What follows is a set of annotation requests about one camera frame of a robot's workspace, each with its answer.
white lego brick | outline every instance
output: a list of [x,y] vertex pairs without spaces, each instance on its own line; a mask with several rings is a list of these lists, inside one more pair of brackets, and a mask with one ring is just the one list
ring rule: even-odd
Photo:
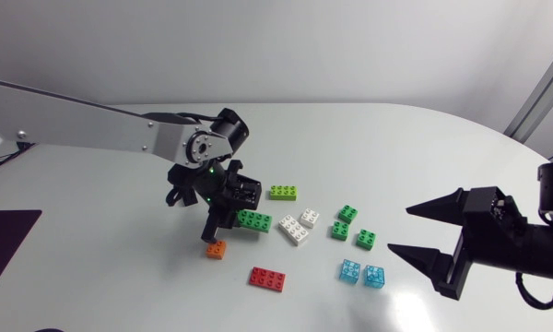
[[312,209],[306,208],[301,216],[301,219],[299,220],[299,223],[307,228],[313,228],[318,217],[320,217],[319,213],[313,211]]
[[296,245],[300,245],[307,240],[307,235],[309,235],[307,230],[290,215],[286,216],[278,223],[278,228],[286,233],[289,239]]

red lego brick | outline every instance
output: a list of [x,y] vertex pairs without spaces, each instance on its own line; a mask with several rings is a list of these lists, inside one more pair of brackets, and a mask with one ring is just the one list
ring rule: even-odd
[[250,275],[250,284],[273,291],[283,291],[283,286],[285,286],[285,274],[254,267]]

orange lego brick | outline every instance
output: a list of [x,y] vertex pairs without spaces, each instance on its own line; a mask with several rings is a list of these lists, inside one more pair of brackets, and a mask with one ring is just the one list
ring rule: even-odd
[[225,241],[218,241],[215,244],[210,243],[209,246],[206,248],[206,256],[209,258],[223,259],[225,248],[227,246],[228,245],[225,243]]

metal frame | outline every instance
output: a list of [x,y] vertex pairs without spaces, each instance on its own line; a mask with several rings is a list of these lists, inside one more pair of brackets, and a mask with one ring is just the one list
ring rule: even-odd
[[536,85],[504,135],[524,143],[553,107],[553,62]]
[[1,81],[0,137],[151,153],[190,169],[233,152],[224,136],[180,116],[156,121],[147,115]]

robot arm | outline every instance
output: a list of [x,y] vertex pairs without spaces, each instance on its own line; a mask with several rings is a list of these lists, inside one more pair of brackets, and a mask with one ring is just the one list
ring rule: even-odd
[[0,82],[4,140],[151,153],[189,169],[233,150],[227,138],[171,113],[138,115]]
[[539,168],[541,199],[539,215],[547,225],[534,225],[522,216],[511,196],[498,187],[459,188],[451,195],[406,209],[407,213],[460,226],[461,235],[453,255],[438,249],[388,244],[432,281],[435,291],[459,300],[473,263],[516,272],[523,298],[537,309],[550,309],[524,288],[522,274],[553,279],[553,163]]
[[[212,121],[210,126],[200,120]],[[183,113],[134,114],[50,92],[0,81],[0,137],[17,142],[105,148],[149,153],[175,165],[168,172],[169,206],[180,199],[209,205],[202,239],[214,243],[218,227],[238,227],[236,211],[256,209],[260,182],[239,175],[243,166],[231,158],[249,135],[232,110],[217,117]]]

